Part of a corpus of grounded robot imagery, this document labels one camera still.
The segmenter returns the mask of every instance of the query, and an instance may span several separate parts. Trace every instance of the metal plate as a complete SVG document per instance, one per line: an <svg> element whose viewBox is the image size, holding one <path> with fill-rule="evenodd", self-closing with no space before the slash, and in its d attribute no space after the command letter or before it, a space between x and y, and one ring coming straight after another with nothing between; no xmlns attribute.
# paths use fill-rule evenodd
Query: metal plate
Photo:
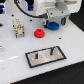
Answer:
<svg viewBox="0 0 84 84"><path fill-rule="evenodd" d="M65 17L66 15L69 15L69 11L68 8L66 8L65 10L59 10L58 8L50 8L47 10L48 13L48 17L49 18L61 18L61 17Z"/></svg>
<svg viewBox="0 0 84 84"><path fill-rule="evenodd" d="M30 68L37 67L46 63L66 59L59 47L52 47L31 53L26 53Z"/></svg>

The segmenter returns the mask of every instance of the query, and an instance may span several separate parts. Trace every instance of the silver metal block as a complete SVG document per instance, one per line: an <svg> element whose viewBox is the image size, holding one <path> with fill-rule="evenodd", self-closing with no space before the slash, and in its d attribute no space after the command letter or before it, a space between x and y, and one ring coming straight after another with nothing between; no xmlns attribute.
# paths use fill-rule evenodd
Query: silver metal block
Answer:
<svg viewBox="0 0 84 84"><path fill-rule="evenodd" d="M51 8L47 10L48 18L61 18L69 15L68 8L65 10L59 10L58 8Z"/></svg>

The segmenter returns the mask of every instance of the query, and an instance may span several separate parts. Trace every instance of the black cable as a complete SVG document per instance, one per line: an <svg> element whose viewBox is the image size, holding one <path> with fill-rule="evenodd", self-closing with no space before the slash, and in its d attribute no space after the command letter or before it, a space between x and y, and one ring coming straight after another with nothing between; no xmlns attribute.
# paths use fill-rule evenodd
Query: black cable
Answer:
<svg viewBox="0 0 84 84"><path fill-rule="evenodd" d="M33 16L33 15L30 15L30 14L26 13L24 10L22 10L22 8L20 8L20 6L19 6L18 3L17 3L17 0L14 0L14 2L15 2L15 4L16 4L16 6L19 8L19 10L20 10L21 12L23 12L25 15L27 15L27 16L29 16L29 17L33 17L33 18L45 18L45 14L44 14L44 15L39 15L39 16Z"/></svg>

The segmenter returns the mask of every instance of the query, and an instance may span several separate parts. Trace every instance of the white panel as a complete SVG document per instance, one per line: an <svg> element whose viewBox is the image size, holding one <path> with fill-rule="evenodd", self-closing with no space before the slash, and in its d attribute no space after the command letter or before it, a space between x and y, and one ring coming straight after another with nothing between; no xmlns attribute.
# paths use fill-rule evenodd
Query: white panel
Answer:
<svg viewBox="0 0 84 84"><path fill-rule="evenodd" d="M15 37L12 23L14 18L22 19L25 37ZM84 33L70 20L57 31L43 28L41 19L33 19L20 13L14 14L14 17L11 14L0 15L0 23L3 23L0 28L0 46L4 48L0 52L0 84L16 82L84 61ZM44 30L44 38L34 37L35 30L39 28ZM29 67L25 53L53 46L59 46L67 59L32 69Z"/></svg>

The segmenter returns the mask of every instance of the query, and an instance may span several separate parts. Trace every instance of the small hole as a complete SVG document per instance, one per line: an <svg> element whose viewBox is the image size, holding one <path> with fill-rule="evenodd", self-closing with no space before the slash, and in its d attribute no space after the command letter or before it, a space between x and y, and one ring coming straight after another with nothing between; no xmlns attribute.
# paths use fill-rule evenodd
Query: small hole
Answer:
<svg viewBox="0 0 84 84"><path fill-rule="evenodd" d="M62 39L62 38L59 38L59 39Z"/></svg>
<svg viewBox="0 0 84 84"><path fill-rule="evenodd" d="M53 13L51 13L51 15L53 15Z"/></svg>
<svg viewBox="0 0 84 84"><path fill-rule="evenodd" d="M14 17L14 15L13 15L13 14L12 14L11 16L12 16L12 17Z"/></svg>
<svg viewBox="0 0 84 84"><path fill-rule="evenodd" d="M32 22L32 20L30 20Z"/></svg>
<svg viewBox="0 0 84 84"><path fill-rule="evenodd" d="M0 27L2 27L2 26L3 26L3 24L0 23Z"/></svg>

